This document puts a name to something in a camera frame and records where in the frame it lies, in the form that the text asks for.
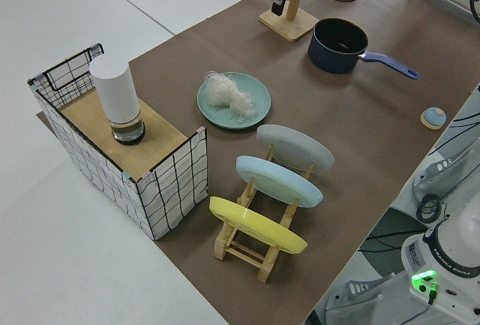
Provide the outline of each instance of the wooden block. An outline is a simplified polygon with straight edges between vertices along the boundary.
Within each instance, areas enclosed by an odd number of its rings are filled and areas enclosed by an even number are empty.
[[[97,92],[93,89],[70,102],[61,112],[135,181],[186,141],[187,137],[139,99],[145,136],[125,146],[112,135]]]
[[[285,2],[285,7],[289,6],[289,2]],[[282,16],[277,16],[270,10],[260,15],[261,23],[267,25],[270,29],[277,32],[290,42],[295,42],[312,31],[318,23],[318,19],[313,17],[308,12],[298,9],[294,20],[287,19],[287,11],[284,11]]]

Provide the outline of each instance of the saucepan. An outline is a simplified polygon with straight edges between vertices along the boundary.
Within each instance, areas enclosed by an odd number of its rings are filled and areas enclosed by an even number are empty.
[[[383,63],[413,80],[420,77],[417,71],[387,55],[367,51],[367,45],[367,35],[357,25],[342,19],[324,19],[313,29],[308,56],[318,68],[333,74],[352,70],[361,59]]]

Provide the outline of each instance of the wire basket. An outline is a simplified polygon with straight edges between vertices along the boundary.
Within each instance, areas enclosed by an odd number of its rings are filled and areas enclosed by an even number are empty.
[[[134,180],[61,111],[94,88],[89,63],[102,53],[103,47],[95,44],[31,78],[28,84],[53,132],[83,175],[151,239],[160,239],[208,196],[206,128],[197,130]]]

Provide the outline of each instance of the blue pan handle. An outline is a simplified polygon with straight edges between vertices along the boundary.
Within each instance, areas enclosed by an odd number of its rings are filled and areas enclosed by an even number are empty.
[[[368,51],[365,51],[358,55],[358,58],[365,62],[381,62],[384,65],[393,68],[394,70],[400,72],[401,74],[409,77],[412,80],[417,80],[420,78],[420,74],[417,71],[381,53],[370,53]]]

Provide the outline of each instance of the brown table mat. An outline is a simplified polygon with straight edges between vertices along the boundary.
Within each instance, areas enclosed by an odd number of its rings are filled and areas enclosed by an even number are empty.
[[[440,135],[420,123],[420,114],[438,106],[451,119],[480,80],[473,46],[480,25],[441,0],[301,0],[300,7],[319,19],[361,26],[370,51],[414,68],[417,81],[364,62],[348,74],[321,71],[307,57],[310,35],[292,44],[259,22],[271,5],[241,1],[130,64],[139,97],[177,129],[189,134],[208,126],[210,195],[235,200],[245,187],[236,157],[263,152],[255,128],[228,131],[202,116],[197,91],[207,71],[256,77],[272,100],[264,123],[308,134],[336,158],[329,172],[310,178],[324,201],[299,209],[291,225],[307,249],[280,254],[267,284],[255,279],[256,268],[231,255],[224,262],[213,258],[221,222],[208,201],[156,242],[231,324],[300,324]],[[279,219],[284,205],[258,194],[252,209]]]

